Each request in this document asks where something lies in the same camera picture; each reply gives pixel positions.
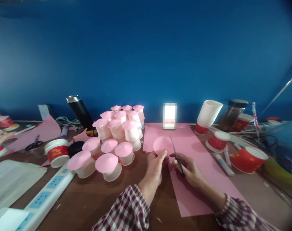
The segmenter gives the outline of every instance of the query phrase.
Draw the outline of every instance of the white paper cup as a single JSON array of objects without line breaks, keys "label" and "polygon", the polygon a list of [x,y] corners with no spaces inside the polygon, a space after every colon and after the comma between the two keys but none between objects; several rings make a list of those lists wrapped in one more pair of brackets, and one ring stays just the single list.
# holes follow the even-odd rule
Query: white paper cup
[{"label": "white paper cup", "polygon": [[133,146],[133,151],[138,151],[140,149],[140,147],[142,146],[139,138],[137,140],[134,140],[134,141],[128,141],[130,144],[132,144]]}]

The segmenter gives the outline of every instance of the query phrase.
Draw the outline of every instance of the power strip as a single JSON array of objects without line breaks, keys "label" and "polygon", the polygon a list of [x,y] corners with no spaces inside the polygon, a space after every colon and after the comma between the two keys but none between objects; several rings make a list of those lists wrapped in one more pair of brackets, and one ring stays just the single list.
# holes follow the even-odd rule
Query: power strip
[{"label": "power strip", "polygon": [[16,231],[36,231],[75,175],[67,169],[68,162],[54,175],[43,189],[24,208],[30,212]]}]

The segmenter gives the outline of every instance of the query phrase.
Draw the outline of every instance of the yellow object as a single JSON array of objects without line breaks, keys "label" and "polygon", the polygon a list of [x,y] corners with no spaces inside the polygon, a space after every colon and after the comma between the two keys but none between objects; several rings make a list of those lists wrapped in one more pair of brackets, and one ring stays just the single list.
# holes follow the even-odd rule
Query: yellow object
[{"label": "yellow object", "polygon": [[292,185],[292,174],[283,169],[274,158],[270,158],[264,163],[264,167],[271,175],[278,180],[284,181]]}]

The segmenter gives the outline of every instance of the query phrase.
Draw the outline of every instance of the black-handled scissors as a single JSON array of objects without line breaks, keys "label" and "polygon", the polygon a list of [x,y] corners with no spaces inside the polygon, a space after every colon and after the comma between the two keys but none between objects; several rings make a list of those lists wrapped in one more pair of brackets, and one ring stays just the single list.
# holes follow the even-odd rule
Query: black-handled scissors
[{"label": "black-handled scissors", "polygon": [[181,175],[182,175],[182,177],[185,177],[185,174],[184,174],[184,170],[183,170],[183,167],[182,167],[182,164],[181,164],[181,161],[180,161],[180,159],[178,158],[178,156],[177,156],[177,153],[176,153],[176,150],[175,150],[175,146],[174,146],[174,142],[173,142],[173,139],[172,139],[172,136],[171,135],[169,135],[170,137],[171,137],[171,140],[172,140],[172,144],[173,144],[173,148],[174,148],[174,152],[175,152],[175,156],[176,156],[176,161],[178,161],[178,163],[179,163],[179,166],[180,166],[180,169],[181,169]]},{"label": "black-handled scissors", "polygon": [[29,144],[29,145],[25,148],[25,151],[30,151],[31,149],[38,148],[38,147],[43,143],[43,141],[40,141],[40,140],[39,140],[39,137],[40,137],[40,135],[38,135],[38,136],[36,137],[36,140],[35,140],[32,144]]}]

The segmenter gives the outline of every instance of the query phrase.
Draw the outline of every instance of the pink paper strip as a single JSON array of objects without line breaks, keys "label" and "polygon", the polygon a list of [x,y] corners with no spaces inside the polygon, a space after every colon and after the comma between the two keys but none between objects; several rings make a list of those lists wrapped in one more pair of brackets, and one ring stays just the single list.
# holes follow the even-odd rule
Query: pink paper strip
[{"label": "pink paper strip", "polygon": [[17,136],[14,136],[14,138],[17,138],[17,140],[10,145],[7,146],[9,149],[5,155],[8,155],[10,153],[22,150],[26,148],[29,144],[33,143],[37,137],[37,135],[40,135],[39,140],[40,141],[48,141],[52,140],[54,138],[59,137],[61,134],[61,129],[57,122],[48,115],[46,119],[37,127],[23,132],[21,134],[18,134]]},{"label": "pink paper strip", "polygon": [[[145,124],[144,152],[153,150],[153,143],[159,136],[172,136],[175,150],[193,158],[207,180],[224,193],[240,198],[243,196],[211,157],[188,124],[177,124],[176,130],[163,130],[162,124]],[[172,161],[168,165],[181,217],[199,216],[213,213],[198,192],[180,174]]]}]

